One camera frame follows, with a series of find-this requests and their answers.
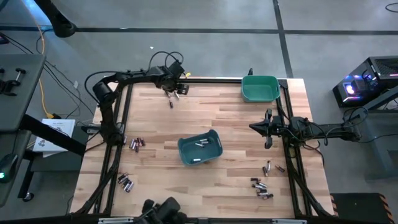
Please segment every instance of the wooden table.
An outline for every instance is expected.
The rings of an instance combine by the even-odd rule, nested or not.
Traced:
[[[288,79],[288,84],[294,115],[312,119],[304,81]],[[112,216],[139,216],[146,199],[162,203],[171,196],[188,217],[294,217],[287,173],[274,167],[276,164],[286,167],[281,139],[274,137],[272,148],[264,149],[264,138],[248,126],[262,121],[268,108],[277,114],[275,102],[245,103],[240,85],[200,83],[191,84],[187,96],[173,100],[171,110],[162,90],[150,83],[134,85],[126,136],[128,141],[142,137],[147,146],[140,148],[139,153],[123,147],[118,173],[129,173],[135,185],[129,194],[116,186]],[[97,110],[95,122],[100,120]],[[221,157],[199,166],[184,166],[177,141],[209,129],[220,136],[224,150]],[[87,147],[101,141],[101,137],[95,137]],[[105,147],[85,154],[71,212],[78,210],[97,187]],[[325,210],[333,214],[320,155],[306,149],[301,152],[308,188]],[[269,177],[264,177],[261,167],[268,160],[272,169]],[[274,198],[258,198],[250,177],[260,177]],[[108,189],[104,191],[101,208],[105,207],[107,193]],[[300,191],[298,194],[304,212]]]

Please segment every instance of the concrete floor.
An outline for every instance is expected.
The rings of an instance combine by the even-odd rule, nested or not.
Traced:
[[[48,20],[32,4],[40,25]],[[377,0],[279,0],[284,29],[288,30],[398,30],[398,13],[384,9],[391,1]],[[86,76],[98,70],[146,68],[150,56],[158,50],[184,54],[184,68],[195,76],[243,77],[250,67],[255,74],[287,77],[285,63],[290,61],[294,78],[306,83],[313,119],[317,123],[341,122],[331,89],[368,56],[398,55],[398,35],[293,35],[286,43],[273,34],[220,34],[209,29],[270,29],[277,30],[272,0],[57,0],[54,3],[78,27],[131,27],[207,29],[202,34],[179,33],[101,33],[79,32],[58,39],[52,32],[45,34],[47,59],[72,80],[77,81],[84,100],[93,110],[95,103],[82,84]],[[0,26],[33,26],[31,18],[21,9],[19,1],[10,1],[0,12]],[[7,35],[34,50],[39,34],[27,31],[4,31]],[[282,54],[281,47],[287,51]],[[0,46],[2,54],[19,54],[12,45]],[[162,63],[161,57],[153,64]],[[67,114],[73,102],[42,74],[46,104],[52,113]],[[41,119],[44,113],[38,90],[28,113]],[[91,119],[84,106],[79,121]],[[371,149],[364,144],[331,140],[322,147],[325,169],[331,192],[379,192],[389,202],[398,221],[397,181],[367,183],[364,174],[372,164]],[[67,201],[76,185],[76,173],[35,174],[31,191],[36,198],[23,203],[16,199],[26,164],[18,174],[15,186],[0,220],[63,215]]]

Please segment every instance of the black metal frame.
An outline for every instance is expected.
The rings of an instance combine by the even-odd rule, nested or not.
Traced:
[[[180,82],[181,83],[240,84],[241,79],[190,78],[190,79],[182,79]],[[282,87],[283,91],[284,91],[288,117],[291,118],[291,117],[293,117],[293,110],[292,110],[292,105],[290,102],[290,95],[289,95],[289,88],[288,88],[287,80],[279,80],[279,84],[280,84],[280,87]],[[129,87],[127,89],[126,101],[125,101],[124,111],[123,111],[123,116],[122,116],[122,124],[124,124],[123,132],[125,131],[125,127],[126,127],[125,124],[126,124],[127,117],[129,114],[129,105],[131,102],[131,95],[132,95],[132,85],[129,85]],[[117,117],[117,114],[118,114],[117,112],[119,112],[119,107],[120,107],[120,102],[121,102],[120,99],[121,98],[118,98],[117,102],[116,102],[115,113],[114,113],[115,117]],[[280,97],[277,99],[277,109],[278,109],[279,116],[283,116],[284,112],[282,111],[282,101],[281,101]],[[309,223],[367,223],[367,222],[356,222],[356,221],[351,221],[351,220],[342,220],[337,217],[332,217],[326,211],[324,211],[322,209],[322,206],[320,207],[320,204],[316,201],[315,197],[311,194],[311,192],[307,188],[299,147],[294,146],[295,158],[297,159],[297,167],[298,167],[298,171],[297,171],[293,166],[292,157],[290,156],[290,152],[289,152],[290,137],[282,136],[282,141],[283,141],[283,147],[284,147],[284,152],[285,152],[287,173],[288,173],[288,177],[289,177],[290,193],[292,196],[292,205],[293,205],[295,219],[306,220]],[[101,171],[101,176],[102,176],[102,179],[105,179],[105,180],[106,179],[110,180],[112,178],[112,182],[111,182],[111,185],[109,188],[109,194],[108,194],[108,199],[107,199],[107,203],[106,203],[106,208],[104,209],[104,211],[102,213],[99,213],[99,211],[100,211],[100,206],[101,206],[100,197],[102,196],[103,188],[101,190],[101,186],[99,186],[94,191],[93,195],[90,197],[90,199],[91,198],[94,199],[93,203],[90,203],[89,205],[85,204],[76,213],[70,213],[67,216],[62,216],[62,217],[46,217],[46,218],[33,218],[33,219],[25,219],[25,220],[10,220],[10,221],[5,221],[5,222],[0,221],[0,223],[54,223],[55,221],[57,221],[57,223],[97,223],[99,218],[110,217],[111,211],[112,211],[114,191],[116,188],[116,178],[117,178],[116,176],[118,173],[118,168],[119,168],[119,163],[120,163],[120,158],[121,158],[121,149],[122,149],[122,145],[120,144],[116,148],[113,164],[108,171],[111,147],[107,146],[107,148],[106,148],[103,168]],[[101,185],[104,187],[105,185],[108,184],[108,182],[109,181],[107,181],[107,182],[102,181]],[[303,213],[301,212],[300,207],[299,207],[299,201],[298,201],[298,197],[297,197],[295,182],[302,189],[303,194],[304,194],[305,211],[306,211],[305,215],[303,215]],[[94,213],[88,214],[88,212],[90,211],[90,209],[94,205],[94,203],[96,206]],[[319,217],[312,216],[311,205],[313,206],[314,210],[317,211]],[[206,218],[206,219],[189,218],[187,221],[189,221],[190,223],[197,223],[197,224],[201,224],[201,223],[204,223],[204,224],[206,224],[206,223],[270,223],[272,221],[272,219],[270,219],[270,218]]]

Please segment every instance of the plastic container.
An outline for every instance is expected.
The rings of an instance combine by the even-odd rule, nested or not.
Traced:
[[[204,147],[197,146],[201,139],[208,139],[208,144]],[[215,130],[211,129],[205,134],[200,134],[187,139],[178,140],[178,151],[180,157],[185,165],[192,166],[204,163],[211,159],[216,159],[223,153],[220,138]],[[200,159],[199,162],[194,162],[194,159]]]
[[[242,97],[247,103],[270,103],[279,96],[279,82],[275,77],[251,75],[249,72],[242,79]]]

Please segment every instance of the yellow cable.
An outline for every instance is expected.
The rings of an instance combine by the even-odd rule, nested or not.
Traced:
[[[42,30],[40,29],[40,26],[39,26],[39,24],[37,23],[35,17],[30,13],[29,9],[26,7],[26,5],[24,4],[24,2],[23,2],[22,0],[20,0],[20,1],[21,1],[21,4],[25,7],[26,11],[27,11],[27,12],[29,13],[29,15],[31,16],[31,18],[33,19],[35,25],[37,26],[37,29],[39,30],[40,36],[41,36],[41,38],[42,38],[42,45],[43,45],[43,47],[42,47],[42,54],[44,54],[45,41],[44,41],[44,36],[43,36]],[[47,112],[47,109],[46,109],[46,107],[45,107],[45,103],[44,103],[44,90],[43,90],[43,83],[42,83],[42,80],[41,80],[41,79],[39,79],[39,85],[40,85],[40,92],[42,93],[42,107],[43,107],[44,113],[45,113],[45,115],[46,115],[48,118],[50,118],[50,119],[51,119],[51,118],[54,118],[54,116],[53,116],[52,114],[50,114],[49,112]]]

